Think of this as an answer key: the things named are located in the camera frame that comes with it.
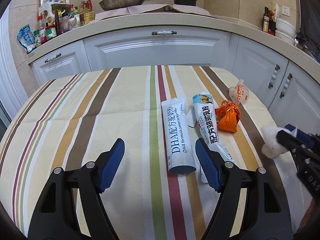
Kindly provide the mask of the wall power socket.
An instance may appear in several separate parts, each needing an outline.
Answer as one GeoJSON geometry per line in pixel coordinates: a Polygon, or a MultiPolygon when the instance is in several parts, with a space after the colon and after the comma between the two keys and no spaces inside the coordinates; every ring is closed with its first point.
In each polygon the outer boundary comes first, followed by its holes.
{"type": "Polygon", "coordinates": [[[282,13],[284,16],[290,17],[290,8],[283,5],[283,6],[282,6],[282,11],[281,11],[281,13],[282,13]]]}

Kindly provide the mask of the blue snack bag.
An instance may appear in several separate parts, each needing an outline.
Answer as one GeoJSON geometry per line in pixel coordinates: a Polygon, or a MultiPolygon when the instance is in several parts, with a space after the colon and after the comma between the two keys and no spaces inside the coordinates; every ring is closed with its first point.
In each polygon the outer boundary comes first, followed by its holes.
{"type": "Polygon", "coordinates": [[[25,49],[27,54],[29,54],[36,48],[35,38],[28,24],[19,30],[17,34],[17,40],[19,44],[25,49]]]}

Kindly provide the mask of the white tissue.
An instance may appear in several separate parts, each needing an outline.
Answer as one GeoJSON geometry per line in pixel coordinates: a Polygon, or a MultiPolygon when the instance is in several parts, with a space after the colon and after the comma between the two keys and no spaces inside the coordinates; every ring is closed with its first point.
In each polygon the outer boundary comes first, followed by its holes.
{"type": "Polygon", "coordinates": [[[287,128],[282,127],[263,126],[261,131],[265,142],[261,148],[261,152],[270,159],[276,159],[281,154],[288,152],[288,150],[277,141],[278,132],[284,131],[296,137],[298,129],[295,127],[293,131],[290,131],[287,128]]]}

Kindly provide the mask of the steel wok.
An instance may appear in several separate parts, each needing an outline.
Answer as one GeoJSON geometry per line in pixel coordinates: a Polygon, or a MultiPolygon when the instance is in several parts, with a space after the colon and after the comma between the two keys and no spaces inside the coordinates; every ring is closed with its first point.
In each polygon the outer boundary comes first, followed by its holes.
{"type": "Polygon", "coordinates": [[[102,0],[99,2],[104,11],[142,5],[145,0],[102,0]]]}

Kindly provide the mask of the white DHA powder pouch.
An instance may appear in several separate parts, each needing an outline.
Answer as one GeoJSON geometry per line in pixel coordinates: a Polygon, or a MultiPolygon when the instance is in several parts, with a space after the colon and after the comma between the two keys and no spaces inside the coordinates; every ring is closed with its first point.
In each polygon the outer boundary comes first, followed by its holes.
{"type": "Polygon", "coordinates": [[[182,176],[196,170],[185,105],[185,98],[173,98],[161,103],[168,171],[182,176]]]}

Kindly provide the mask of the small orange wrapper ball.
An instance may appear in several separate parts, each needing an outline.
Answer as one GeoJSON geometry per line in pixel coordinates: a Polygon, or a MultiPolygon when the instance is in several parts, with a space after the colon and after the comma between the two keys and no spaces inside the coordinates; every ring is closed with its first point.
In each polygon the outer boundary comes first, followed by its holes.
{"type": "Polygon", "coordinates": [[[241,117],[239,106],[233,101],[223,100],[219,108],[215,109],[217,128],[226,132],[237,132],[237,125],[241,117]]]}

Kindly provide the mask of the cooking oil bottle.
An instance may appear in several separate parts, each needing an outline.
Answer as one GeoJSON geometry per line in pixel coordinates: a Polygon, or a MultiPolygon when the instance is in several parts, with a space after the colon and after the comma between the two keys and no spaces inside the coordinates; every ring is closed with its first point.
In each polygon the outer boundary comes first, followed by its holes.
{"type": "Polygon", "coordinates": [[[87,25],[95,19],[91,0],[82,0],[79,8],[81,26],[87,25]]]}

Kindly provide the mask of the striped tablecloth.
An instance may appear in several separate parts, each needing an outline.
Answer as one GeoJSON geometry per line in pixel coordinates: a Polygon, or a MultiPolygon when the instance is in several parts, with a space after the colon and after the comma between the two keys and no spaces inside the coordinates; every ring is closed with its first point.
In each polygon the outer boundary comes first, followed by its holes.
{"type": "Polygon", "coordinates": [[[201,172],[167,168],[161,103],[195,94],[228,98],[238,79],[221,68],[142,66],[76,74],[41,86],[1,140],[1,203],[28,234],[40,193],[56,167],[80,168],[121,138],[125,154],[102,195],[120,239],[200,239],[218,194],[201,172]]]}

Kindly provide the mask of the stacked white bowls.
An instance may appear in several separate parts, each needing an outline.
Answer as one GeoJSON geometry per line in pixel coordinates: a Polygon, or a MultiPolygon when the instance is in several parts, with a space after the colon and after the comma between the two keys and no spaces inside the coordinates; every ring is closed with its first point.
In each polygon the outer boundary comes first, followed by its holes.
{"type": "Polygon", "coordinates": [[[275,36],[291,45],[294,45],[296,29],[290,22],[282,18],[277,18],[275,36]]]}

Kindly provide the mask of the dark hanging cloth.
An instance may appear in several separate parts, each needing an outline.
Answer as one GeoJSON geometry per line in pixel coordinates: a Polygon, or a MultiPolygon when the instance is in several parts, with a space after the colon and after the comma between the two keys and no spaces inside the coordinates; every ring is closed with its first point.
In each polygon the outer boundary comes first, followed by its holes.
{"type": "Polygon", "coordinates": [[[319,0],[299,0],[298,47],[319,63],[319,0]]]}

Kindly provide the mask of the white spice rack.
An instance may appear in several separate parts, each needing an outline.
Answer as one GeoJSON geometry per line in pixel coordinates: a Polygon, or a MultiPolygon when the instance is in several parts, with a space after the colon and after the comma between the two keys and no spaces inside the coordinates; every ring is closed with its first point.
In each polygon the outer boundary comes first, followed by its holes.
{"type": "Polygon", "coordinates": [[[81,26],[78,7],[62,2],[47,2],[39,7],[38,29],[46,41],[81,26]]]}

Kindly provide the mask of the dark sauce bottle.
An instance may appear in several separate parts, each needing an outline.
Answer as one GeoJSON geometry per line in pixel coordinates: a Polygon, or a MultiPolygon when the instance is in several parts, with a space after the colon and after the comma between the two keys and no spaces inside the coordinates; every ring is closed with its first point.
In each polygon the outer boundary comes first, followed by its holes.
{"type": "Polygon", "coordinates": [[[269,12],[268,7],[264,8],[264,14],[263,14],[263,32],[268,32],[268,25],[269,25],[269,12]]]}

